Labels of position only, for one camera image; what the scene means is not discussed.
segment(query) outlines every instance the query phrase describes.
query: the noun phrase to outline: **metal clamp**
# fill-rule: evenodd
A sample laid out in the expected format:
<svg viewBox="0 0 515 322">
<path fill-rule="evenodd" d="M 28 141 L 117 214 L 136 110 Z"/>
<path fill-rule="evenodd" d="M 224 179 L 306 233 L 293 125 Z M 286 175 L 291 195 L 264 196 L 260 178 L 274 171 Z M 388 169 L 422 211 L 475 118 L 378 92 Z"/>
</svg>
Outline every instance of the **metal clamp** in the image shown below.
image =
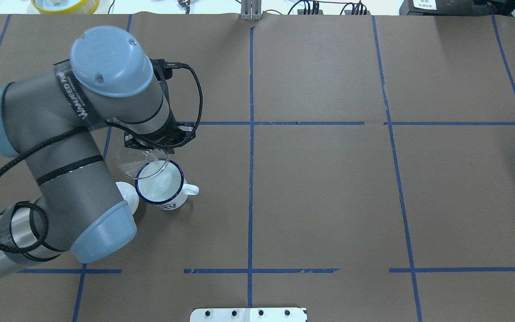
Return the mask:
<svg viewBox="0 0 515 322">
<path fill-rule="evenodd" d="M 241 0 L 242 20 L 262 20 L 262 0 Z"/>
</svg>

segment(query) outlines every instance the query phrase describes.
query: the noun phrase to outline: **white plate with holes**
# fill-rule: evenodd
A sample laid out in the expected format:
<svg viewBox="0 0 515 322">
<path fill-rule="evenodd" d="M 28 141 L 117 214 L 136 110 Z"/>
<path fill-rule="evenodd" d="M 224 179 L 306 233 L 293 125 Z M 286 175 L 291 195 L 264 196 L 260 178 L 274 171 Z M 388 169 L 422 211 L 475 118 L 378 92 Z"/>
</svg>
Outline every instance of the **white plate with holes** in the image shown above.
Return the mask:
<svg viewBox="0 0 515 322">
<path fill-rule="evenodd" d="M 307 322 L 307 309 L 195 309 L 190 315 L 190 322 Z"/>
</svg>

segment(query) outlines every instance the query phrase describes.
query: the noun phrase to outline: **black strap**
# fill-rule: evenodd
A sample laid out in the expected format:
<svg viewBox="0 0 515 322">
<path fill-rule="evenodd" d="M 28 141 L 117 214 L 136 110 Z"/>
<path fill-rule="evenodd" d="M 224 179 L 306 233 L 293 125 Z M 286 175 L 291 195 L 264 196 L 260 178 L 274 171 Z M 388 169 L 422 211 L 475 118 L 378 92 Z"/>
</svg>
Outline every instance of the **black strap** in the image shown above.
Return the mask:
<svg viewBox="0 0 515 322">
<path fill-rule="evenodd" d="M 90 165 L 91 163 L 103 161 L 102 155 L 93 155 L 92 157 L 87 157 L 85 159 L 73 162 L 69 165 L 65 165 L 64 167 L 60 167 L 59 169 L 55 169 L 47 174 L 44 174 L 37 178 L 37 185 L 42 185 L 45 182 L 49 180 L 53 180 L 56 177 L 59 177 L 60 175 L 63 175 L 65 173 L 69 173 L 71 171 L 74 171 L 76 169 L 79 169 L 80 167 L 84 167 L 85 165 Z"/>
<path fill-rule="evenodd" d="M 104 119 L 82 90 L 82 85 L 73 74 L 71 63 L 68 60 L 55 64 L 55 78 L 61 92 L 86 128 L 96 130 L 105 126 Z"/>
</svg>

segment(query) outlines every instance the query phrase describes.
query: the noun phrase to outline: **black cable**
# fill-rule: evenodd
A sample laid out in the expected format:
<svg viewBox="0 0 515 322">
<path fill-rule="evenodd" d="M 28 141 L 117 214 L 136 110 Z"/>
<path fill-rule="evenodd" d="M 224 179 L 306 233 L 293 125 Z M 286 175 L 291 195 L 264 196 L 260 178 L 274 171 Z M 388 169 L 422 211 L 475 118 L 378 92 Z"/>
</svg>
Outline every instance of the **black cable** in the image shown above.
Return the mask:
<svg viewBox="0 0 515 322">
<path fill-rule="evenodd" d="M 113 123 L 113 122 L 106 122 L 106 124 L 108 126 L 116 127 L 120 130 L 129 132 L 133 137 L 138 138 L 141 141 L 145 141 L 146 143 L 148 143 L 149 145 L 152 145 L 152 147 L 156 148 L 156 149 L 178 148 L 178 147 L 181 147 L 182 145 L 186 144 L 188 141 L 192 140 L 194 138 L 194 134 L 196 134 L 196 129 L 198 129 L 198 126 L 200 125 L 200 119 L 202 118 L 202 102 L 203 102 L 202 86 L 200 85 L 200 80 L 198 79 L 198 76 L 196 76 L 196 73 L 194 72 L 192 67 L 190 67 L 190 65 L 182 64 L 182 63 L 168 63 L 168 64 L 172 65 L 172 69 L 180 69 L 180 68 L 188 69 L 188 71 L 190 71 L 190 73 L 192 73 L 192 76 L 194 77 L 194 81 L 196 81 L 196 86 L 198 87 L 198 93 L 200 94 L 200 106 L 198 107 L 198 118 L 196 119 L 196 123 L 192 127 L 192 132 L 190 132 L 188 135 L 186 135 L 186 137 L 184 137 L 184 139 L 182 141 L 180 141 L 176 144 L 163 145 L 163 144 L 153 142 L 153 141 L 149 140 L 148 138 L 144 137 L 143 135 L 138 134 L 135 131 L 133 131 L 121 124 L 117 124 L 117 123 Z"/>
<path fill-rule="evenodd" d="M 347 6 L 349 6 L 349 5 L 353 6 L 353 9 L 352 9 L 352 10 L 355 10 L 355 4 L 354 4 L 354 3 L 352 3 L 352 2 L 349 2 L 348 4 L 346 4 L 345 6 L 343 6 L 343 8 L 341 9 L 341 12 L 339 13 L 339 15 L 342 15 L 342 14 L 343 14 L 343 12 L 345 12 L 345 8 L 347 8 Z"/>
<path fill-rule="evenodd" d="M 115 1 L 116 1 L 116 0 L 113 0 L 113 3 L 112 3 L 112 4 L 110 4 L 110 6 L 109 6 L 109 10 L 106 12 L 106 14 L 110 14 L 110 9 L 113 7 L 113 5 L 114 5 L 114 2 L 115 2 Z"/>
<path fill-rule="evenodd" d="M 68 137 L 77 135 L 84 131 L 88 131 L 86 129 L 86 127 L 77 127 L 77 128 L 74 128 L 73 130 L 67 131 L 67 132 L 65 132 L 63 134 L 59 134 L 57 136 L 53 136 L 50 139 L 47 139 L 47 140 L 35 145 L 31 149 L 29 149 L 27 152 L 21 153 L 18 157 L 16 157 L 15 159 L 12 159 L 6 165 L 4 165 L 0 169 L 0 178 L 3 174 L 5 174 L 7 171 L 9 171 L 9 169 L 14 167 L 15 165 L 18 165 L 18 163 L 20 163 L 24 159 L 27 159 L 27 157 L 30 157 L 37 151 L 39 151 L 45 147 L 48 147 L 49 145 L 51 145 L 53 143 L 57 143 L 61 140 L 67 139 Z M 13 213 L 18 208 L 31 208 L 31 209 L 35 210 L 35 212 L 38 212 L 39 216 L 41 216 L 41 220 L 43 221 L 43 230 L 37 237 L 37 240 L 35 241 L 35 243 L 33 243 L 27 247 L 10 247 L 8 245 L 0 243 L 0 250 L 5 251 L 6 253 L 25 254 L 29 251 L 32 251 L 35 248 L 41 246 L 41 244 L 43 244 L 45 242 L 45 238 L 47 238 L 47 233 L 49 232 L 49 218 L 47 218 L 47 213 L 45 212 L 45 210 L 43 210 L 42 208 L 40 208 L 39 206 L 37 206 L 34 203 L 18 202 L 13 210 Z"/>
<path fill-rule="evenodd" d="M 279 13 L 280 15 L 282 15 L 282 16 L 283 16 L 283 13 L 278 12 L 278 10 L 274 10 L 274 9 L 269 9 L 269 10 L 266 10 L 266 11 L 264 11 L 264 12 L 277 12 L 277 13 Z"/>
<path fill-rule="evenodd" d="M 307 4 L 307 12 L 309 12 L 309 10 L 311 10 L 308 0 L 299 0 L 298 2 L 295 2 L 293 6 L 291 6 L 290 11 L 287 14 L 291 14 L 291 11 L 293 10 L 293 8 L 295 8 L 295 6 L 297 6 L 299 4 L 299 2 L 305 2 L 305 4 Z M 305 8 L 306 8 L 306 6 L 303 5 L 303 13 L 305 13 Z"/>
</svg>

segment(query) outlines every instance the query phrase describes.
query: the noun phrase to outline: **yellow container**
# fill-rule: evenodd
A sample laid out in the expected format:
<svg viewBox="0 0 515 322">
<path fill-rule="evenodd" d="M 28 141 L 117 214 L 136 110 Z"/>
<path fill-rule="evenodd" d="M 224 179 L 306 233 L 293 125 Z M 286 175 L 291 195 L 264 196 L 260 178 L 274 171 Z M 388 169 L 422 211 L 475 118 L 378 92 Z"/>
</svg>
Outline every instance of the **yellow container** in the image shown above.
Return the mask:
<svg viewBox="0 0 515 322">
<path fill-rule="evenodd" d="M 60 4 L 53 4 L 51 0 L 31 0 L 31 3 L 42 14 L 92 14 L 98 7 L 100 0 L 61 0 Z"/>
</svg>

